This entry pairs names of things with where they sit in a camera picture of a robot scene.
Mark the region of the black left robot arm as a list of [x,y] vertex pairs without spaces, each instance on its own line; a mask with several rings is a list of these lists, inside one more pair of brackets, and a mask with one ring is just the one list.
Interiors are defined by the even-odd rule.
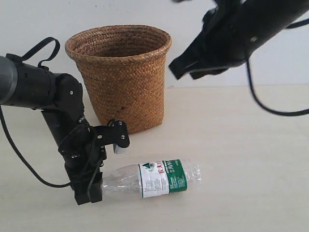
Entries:
[[41,111],[63,157],[77,204],[102,200],[98,133],[84,116],[83,87],[76,78],[1,57],[0,103]]

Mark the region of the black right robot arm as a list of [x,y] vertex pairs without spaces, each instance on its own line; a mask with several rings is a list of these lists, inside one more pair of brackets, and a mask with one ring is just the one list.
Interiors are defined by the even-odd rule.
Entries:
[[217,0],[202,29],[170,64],[176,79],[218,75],[241,66],[259,47],[309,10],[307,0]]

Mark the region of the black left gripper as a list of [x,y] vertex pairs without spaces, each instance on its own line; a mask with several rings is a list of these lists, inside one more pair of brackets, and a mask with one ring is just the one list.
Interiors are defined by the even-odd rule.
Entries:
[[102,201],[101,146],[84,115],[84,106],[43,108],[42,116],[64,159],[77,205]]

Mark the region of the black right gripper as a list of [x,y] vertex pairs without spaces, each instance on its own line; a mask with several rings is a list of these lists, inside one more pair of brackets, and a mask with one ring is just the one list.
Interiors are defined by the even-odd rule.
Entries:
[[246,62],[273,36],[267,0],[217,0],[203,16],[201,32],[170,64],[176,78],[219,75]]

